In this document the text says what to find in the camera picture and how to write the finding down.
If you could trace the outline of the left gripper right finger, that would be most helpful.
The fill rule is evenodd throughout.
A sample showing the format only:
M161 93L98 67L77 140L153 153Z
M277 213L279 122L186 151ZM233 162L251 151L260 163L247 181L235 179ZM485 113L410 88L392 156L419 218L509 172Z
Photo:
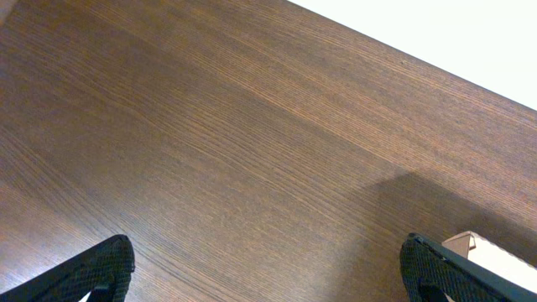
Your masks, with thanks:
M400 272L411 302L536 302L536 294L410 233L400 253Z

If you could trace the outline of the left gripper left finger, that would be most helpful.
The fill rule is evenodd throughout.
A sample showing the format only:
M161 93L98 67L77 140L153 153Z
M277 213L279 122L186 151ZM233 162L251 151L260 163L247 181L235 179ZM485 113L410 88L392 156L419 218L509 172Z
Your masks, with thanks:
M134 270L132 243L125 235L114 235L2 293L1 300L123 302Z

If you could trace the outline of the brown cardboard box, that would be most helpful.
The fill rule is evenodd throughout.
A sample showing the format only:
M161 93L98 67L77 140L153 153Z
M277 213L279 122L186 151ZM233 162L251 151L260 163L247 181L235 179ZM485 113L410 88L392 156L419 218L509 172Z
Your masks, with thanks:
M536 267L485 237L466 231L446 239L441 245L496 275L536 293Z

